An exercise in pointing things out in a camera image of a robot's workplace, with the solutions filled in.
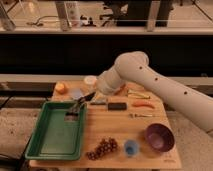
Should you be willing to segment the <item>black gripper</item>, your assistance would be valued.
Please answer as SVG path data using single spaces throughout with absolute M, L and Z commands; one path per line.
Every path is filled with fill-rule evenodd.
M 95 93 L 89 93 L 86 96 L 80 97 L 79 99 L 74 101 L 74 105 L 70 108 L 71 112 L 78 112 L 81 108 L 81 105 L 86 102 L 90 101 L 94 97 Z

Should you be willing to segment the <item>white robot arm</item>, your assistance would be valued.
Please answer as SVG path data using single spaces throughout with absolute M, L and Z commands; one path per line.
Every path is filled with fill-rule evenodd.
M 151 69 L 146 53 L 120 54 L 114 64 L 97 77 L 94 90 L 105 95 L 113 94 L 126 81 L 150 90 L 213 137 L 213 98 Z

